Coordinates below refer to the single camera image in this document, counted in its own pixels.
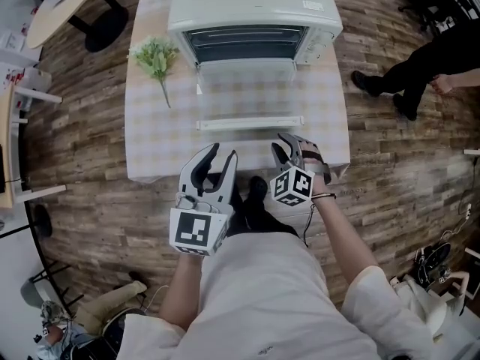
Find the green artificial flower bunch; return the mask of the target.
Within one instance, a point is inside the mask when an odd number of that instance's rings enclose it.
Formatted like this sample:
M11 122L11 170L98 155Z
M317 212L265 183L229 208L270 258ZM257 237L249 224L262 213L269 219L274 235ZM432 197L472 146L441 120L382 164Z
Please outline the green artificial flower bunch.
M169 109L171 106L166 81L178 54L179 48L168 37L153 36L134 44L128 53L128 57L133 59L149 77L160 83Z

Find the black round floor base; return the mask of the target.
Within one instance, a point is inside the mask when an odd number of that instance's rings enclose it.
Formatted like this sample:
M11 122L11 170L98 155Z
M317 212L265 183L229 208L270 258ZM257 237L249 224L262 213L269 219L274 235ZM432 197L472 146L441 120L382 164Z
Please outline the black round floor base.
M34 207L34 226L37 234L49 238L53 234L53 228L47 209L43 205Z

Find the person's black trousers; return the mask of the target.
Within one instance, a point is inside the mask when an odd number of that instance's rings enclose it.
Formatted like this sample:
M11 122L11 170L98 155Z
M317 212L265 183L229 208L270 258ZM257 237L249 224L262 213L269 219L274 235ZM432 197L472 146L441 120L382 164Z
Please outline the person's black trousers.
M299 237L296 230L285 223L281 223L269 213L262 199L241 197L232 199L230 205L235 211L230 219L226 237L245 233L289 233Z

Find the round wooden table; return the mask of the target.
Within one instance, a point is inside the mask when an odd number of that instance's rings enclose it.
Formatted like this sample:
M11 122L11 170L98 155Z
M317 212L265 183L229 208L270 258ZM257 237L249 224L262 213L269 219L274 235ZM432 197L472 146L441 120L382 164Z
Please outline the round wooden table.
M109 10L88 24L76 15L86 1L62 0L54 6L43 1L28 29L26 45L31 49L43 46L63 25L69 23L85 34L85 48L90 53L106 49L124 31L129 17L128 9L116 0L104 0Z

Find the checked tablecloth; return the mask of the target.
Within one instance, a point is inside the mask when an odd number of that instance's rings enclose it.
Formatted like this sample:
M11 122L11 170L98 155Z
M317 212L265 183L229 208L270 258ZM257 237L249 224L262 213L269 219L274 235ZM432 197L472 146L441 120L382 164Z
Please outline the checked tablecloth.
M132 47L148 36L169 38L168 19L172 0L139 0L131 38ZM245 92L235 91L237 101L253 100L262 110L277 104L292 116L303 116L304 125L237 131L199 131L197 120L212 112L197 96L197 68L181 50L169 70L166 88L128 60L125 92L124 138L127 174L131 180L151 183L176 176L201 149L220 147L211 168L220 172L232 151L238 155L238 171L275 167L271 145L278 133L287 132L315 143L333 176L340 177L350 165L347 111L341 75L333 44L314 64L296 64L290 83L265 88L249 83Z

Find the curved wooden desk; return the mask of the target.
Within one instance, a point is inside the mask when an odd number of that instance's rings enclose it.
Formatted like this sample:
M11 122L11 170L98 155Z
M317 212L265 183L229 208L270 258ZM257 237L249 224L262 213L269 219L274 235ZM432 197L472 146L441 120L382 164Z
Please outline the curved wooden desk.
M4 191L0 191L0 209L11 209L17 204L25 203L41 197L61 193L67 190L65 185L48 187L43 190L23 190L21 176L20 125L27 125L26 118L20 118L16 99L19 97L38 99L53 104L60 104L63 99L19 87L11 83L0 95L0 146L2 151Z

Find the white oven door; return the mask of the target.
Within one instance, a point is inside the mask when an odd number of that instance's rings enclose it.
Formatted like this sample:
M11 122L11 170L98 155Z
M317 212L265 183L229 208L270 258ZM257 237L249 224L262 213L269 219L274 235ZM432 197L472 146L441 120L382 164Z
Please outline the white oven door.
M233 94L249 83L277 87L291 83L296 63L279 58L252 58L207 61L197 68L197 96L211 110L210 115L196 121L198 131L243 131L269 128L296 128L305 124L301 115L270 105L261 109L253 100L237 101Z

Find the person's right black shoe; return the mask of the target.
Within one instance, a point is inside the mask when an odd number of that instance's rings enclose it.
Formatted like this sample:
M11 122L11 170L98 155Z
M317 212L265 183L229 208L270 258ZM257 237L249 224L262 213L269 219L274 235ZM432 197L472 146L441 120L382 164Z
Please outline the person's right black shoe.
M255 203L263 203L268 193L268 184L260 176L255 175L249 181L249 193L247 199Z

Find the white curved desk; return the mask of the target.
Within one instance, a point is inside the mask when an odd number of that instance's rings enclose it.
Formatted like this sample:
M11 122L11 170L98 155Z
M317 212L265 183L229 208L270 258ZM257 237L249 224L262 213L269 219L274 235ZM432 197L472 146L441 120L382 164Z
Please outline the white curved desk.
M56 270L64 266L41 251L41 237L30 225L34 220L28 203L0 209L0 313L21 317L36 315L37 307L28 305L21 287L46 266Z

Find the grey chair black legs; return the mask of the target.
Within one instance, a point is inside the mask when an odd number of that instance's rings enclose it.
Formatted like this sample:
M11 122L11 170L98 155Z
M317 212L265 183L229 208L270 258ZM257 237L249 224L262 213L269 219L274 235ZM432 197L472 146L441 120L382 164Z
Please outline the grey chair black legs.
M65 272L70 266L59 261L48 262L47 266L37 274L30 277L20 288L23 301L34 308L41 308L46 301L55 302L61 305L71 314L71 308L84 298L83 294L74 296L67 300L71 288L66 286L62 289L56 282L55 276Z

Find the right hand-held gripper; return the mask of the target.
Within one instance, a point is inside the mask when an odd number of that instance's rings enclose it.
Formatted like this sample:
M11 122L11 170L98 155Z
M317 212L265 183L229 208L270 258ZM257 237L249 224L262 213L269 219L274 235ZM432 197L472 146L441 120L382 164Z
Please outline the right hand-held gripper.
M277 169L277 175L270 181L271 197L280 204L294 207L311 200L315 175L323 176L328 184L331 172L326 163L302 163L297 135L280 132L277 136L290 147L290 155L276 142L271 144Z

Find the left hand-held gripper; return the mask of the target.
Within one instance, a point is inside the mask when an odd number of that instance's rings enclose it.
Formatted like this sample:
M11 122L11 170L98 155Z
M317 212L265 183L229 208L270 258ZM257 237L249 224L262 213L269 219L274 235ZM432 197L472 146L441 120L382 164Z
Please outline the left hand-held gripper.
M181 169L175 208L170 209L169 216L169 244L180 253L212 256L222 245L230 227L234 213L230 200L238 155L232 151L223 170L209 174L219 147L218 142L206 146ZM202 195L210 203L196 198Z

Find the person's right hand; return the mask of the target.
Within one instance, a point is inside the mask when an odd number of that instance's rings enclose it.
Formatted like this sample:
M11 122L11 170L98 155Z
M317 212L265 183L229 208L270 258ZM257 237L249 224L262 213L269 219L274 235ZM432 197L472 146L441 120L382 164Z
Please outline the person's right hand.
M312 198L336 198L336 195L329 191L326 186L326 176L329 173L329 166L324 162L320 150L312 142L301 141L300 148L304 166L315 173L313 179Z

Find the person's left forearm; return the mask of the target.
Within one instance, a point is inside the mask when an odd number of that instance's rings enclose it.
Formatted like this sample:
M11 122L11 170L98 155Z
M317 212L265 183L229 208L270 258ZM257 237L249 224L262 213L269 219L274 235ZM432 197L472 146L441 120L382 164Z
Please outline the person's left forearm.
M187 331L197 318L203 257L181 253L158 316Z

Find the white plastic storage box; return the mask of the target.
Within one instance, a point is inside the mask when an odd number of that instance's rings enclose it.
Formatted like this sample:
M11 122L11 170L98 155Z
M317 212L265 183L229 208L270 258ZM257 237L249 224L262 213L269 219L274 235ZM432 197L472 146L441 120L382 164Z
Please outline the white plastic storage box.
M48 92L52 85L52 76L35 67L26 67L17 79L16 85L39 92Z
M0 50L7 50L8 52L21 53L25 45L26 36L4 30L0 32Z

